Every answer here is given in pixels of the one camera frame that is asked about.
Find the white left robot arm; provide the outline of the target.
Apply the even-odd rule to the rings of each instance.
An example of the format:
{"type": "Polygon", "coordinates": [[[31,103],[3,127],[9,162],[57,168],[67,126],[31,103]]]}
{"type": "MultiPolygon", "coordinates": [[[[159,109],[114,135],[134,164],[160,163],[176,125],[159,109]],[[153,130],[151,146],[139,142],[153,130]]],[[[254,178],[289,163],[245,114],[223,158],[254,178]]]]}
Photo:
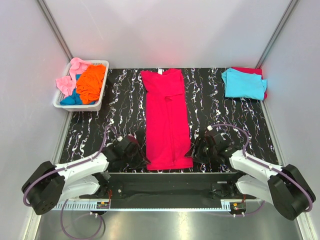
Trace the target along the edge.
{"type": "Polygon", "coordinates": [[[68,199],[109,197],[109,171],[122,167],[136,170],[150,163],[133,136],[118,137],[85,158],[64,164],[41,163],[22,186],[22,200],[43,215],[68,199]]]}

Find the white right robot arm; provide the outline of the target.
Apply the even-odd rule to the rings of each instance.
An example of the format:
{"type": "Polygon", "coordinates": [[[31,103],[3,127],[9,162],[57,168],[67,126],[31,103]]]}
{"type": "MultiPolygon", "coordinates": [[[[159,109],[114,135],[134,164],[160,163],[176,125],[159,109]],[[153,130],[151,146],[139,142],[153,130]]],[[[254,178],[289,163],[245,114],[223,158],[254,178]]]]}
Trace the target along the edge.
{"type": "Polygon", "coordinates": [[[264,162],[239,146],[224,140],[220,133],[210,130],[198,137],[186,153],[194,162],[215,161],[236,171],[233,182],[227,185],[228,195],[239,198],[249,195],[272,204],[284,218],[295,220],[312,209],[316,196],[300,171],[287,166],[264,162]]]}

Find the blue t shirt in basket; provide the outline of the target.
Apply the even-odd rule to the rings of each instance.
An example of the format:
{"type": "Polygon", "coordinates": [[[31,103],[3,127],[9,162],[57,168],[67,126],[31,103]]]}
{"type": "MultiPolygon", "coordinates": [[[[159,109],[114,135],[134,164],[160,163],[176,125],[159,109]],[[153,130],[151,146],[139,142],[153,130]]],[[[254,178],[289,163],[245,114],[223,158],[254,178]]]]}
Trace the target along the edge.
{"type": "Polygon", "coordinates": [[[76,93],[76,83],[70,76],[58,78],[56,80],[56,86],[64,95],[64,98],[60,101],[60,105],[74,106],[83,104],[80,95],[76,93]]]}

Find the light pink t shirt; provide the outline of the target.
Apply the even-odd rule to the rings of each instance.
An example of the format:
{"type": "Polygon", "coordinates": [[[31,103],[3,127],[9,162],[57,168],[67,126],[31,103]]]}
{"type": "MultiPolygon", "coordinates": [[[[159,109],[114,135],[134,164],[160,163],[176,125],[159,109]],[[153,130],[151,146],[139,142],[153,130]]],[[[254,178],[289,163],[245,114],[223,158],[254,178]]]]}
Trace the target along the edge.
{"type": "Polygon", "coordinates": [[[69,75],[56,79],[56,87],[61,91],[65,98],[71,96],[76,88],[76,75],[84,73],[88,66],[92,64],[91,62],[82,60],[78,57],[72,58],[69,63],[69,75]]]}

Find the black marble pattern mat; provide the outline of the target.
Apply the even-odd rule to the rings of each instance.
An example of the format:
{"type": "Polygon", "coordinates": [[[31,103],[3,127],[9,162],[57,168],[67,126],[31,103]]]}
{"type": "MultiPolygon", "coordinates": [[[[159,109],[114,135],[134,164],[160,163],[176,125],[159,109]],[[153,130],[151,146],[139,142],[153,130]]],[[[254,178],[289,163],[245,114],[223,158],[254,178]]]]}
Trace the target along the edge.
{"type": "MultiPolygon", "coordinates": [[[[274,145],[258,100],[226,98],[223,68],[182,68],[191,147],[212,126],[224,140],[266,163],[278,165],[274,145]]],[[[108,72],[101,109],[72,114],[60,163],[83,159],[117,137],[135,137],[146,155],[146,95],[141,72],[156,69],[113,69],[108,72]]],[[[149,171],[125,167],[115,173],[222,173],[231,169],[215,161],[193,162],[184,169],[149,171]]]]}

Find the folded cyan t shirt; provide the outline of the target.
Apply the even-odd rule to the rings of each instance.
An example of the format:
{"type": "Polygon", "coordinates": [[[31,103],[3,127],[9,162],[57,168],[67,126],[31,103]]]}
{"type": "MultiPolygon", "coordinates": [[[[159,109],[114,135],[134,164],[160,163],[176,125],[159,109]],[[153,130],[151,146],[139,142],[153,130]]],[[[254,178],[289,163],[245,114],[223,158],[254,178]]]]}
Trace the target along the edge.
{"type": "Polygon", "coordinates": [[[221,74],[226,98],[247,98],[263,101],[267,90],[267,80],[260,74],[245,73],[229,68],[221,74]]]}

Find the folded red t shirt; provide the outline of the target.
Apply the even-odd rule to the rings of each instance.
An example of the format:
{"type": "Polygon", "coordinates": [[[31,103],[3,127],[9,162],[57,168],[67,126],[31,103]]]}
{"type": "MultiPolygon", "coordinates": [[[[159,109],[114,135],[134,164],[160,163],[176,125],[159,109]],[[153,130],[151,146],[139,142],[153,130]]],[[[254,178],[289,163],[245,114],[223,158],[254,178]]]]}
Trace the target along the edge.
{"type": "Polygon", "coordinates": [[[268,80],[263,77],[263,71],[257,68],[232,67],[235,84],[232,87],[232,97],[250,98],[263,101],[267,97],[268,80]]]}

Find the orange t shirt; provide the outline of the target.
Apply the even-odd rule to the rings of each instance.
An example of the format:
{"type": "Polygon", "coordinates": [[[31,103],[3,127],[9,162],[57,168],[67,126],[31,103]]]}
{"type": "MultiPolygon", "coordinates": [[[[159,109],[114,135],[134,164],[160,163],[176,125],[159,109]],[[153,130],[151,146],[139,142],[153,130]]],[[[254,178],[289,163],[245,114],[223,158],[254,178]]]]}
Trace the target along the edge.
{"type": "Polygon", "coordinates": [[[106,67],[102,64],[88,66],[76,82],[76,93],[84,105],[96,102],[100,98],[106,67]]]}

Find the magenta t shirt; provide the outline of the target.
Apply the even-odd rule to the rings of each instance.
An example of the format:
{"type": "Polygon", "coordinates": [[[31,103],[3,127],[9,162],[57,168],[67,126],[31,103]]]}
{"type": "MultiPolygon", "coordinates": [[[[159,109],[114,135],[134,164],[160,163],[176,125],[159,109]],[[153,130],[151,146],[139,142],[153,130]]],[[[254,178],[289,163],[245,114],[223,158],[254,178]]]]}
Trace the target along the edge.
{"type": "Polygon", "coordinates": [[[193,159],[186,156],[191,139],[182,71],[171,68],[162,74],[148,70],[140,74],[146,89],[147,170],[193,167],[193,159]]]}

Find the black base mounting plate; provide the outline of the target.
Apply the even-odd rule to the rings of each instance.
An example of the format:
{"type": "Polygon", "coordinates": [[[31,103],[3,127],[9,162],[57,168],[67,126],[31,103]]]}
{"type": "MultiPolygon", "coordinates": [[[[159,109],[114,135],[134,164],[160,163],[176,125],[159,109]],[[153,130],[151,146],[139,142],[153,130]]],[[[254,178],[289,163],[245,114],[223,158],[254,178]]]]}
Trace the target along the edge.
{"type": "Polygon", "coordinates": [[[103,198],[127,202],[242,201],[233,185],[236,173],[111,173],[110,196],[103,198]]]}

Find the white plastic laundry basket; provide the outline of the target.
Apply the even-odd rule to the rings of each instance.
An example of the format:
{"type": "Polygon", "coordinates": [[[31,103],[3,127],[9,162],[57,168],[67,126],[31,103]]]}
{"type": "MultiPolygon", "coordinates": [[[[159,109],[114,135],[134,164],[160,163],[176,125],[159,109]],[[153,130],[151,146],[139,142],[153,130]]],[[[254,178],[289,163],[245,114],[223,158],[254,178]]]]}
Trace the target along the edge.
{"type": "Polygon", "coordinates": [[[109,62],[106,60],[71,59],[64,76],[56,79],[56,108],[68,112],[98,112],[102,107],[109,62]]]}

